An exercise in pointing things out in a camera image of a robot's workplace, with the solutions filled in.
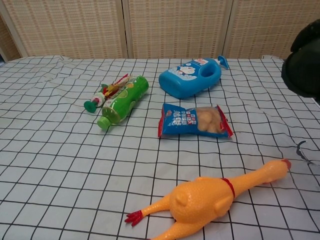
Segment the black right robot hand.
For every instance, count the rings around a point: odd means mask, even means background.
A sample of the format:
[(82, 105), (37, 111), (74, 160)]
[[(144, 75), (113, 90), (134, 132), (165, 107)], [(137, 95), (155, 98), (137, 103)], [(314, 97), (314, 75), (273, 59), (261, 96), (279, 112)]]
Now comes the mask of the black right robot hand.
[(309, 23), (304, 27), (294, 39), (290, 51), (292, 53), (297, 52), (303, 46), (310, 42), (320, 38), (320, 19), (317, 19)]

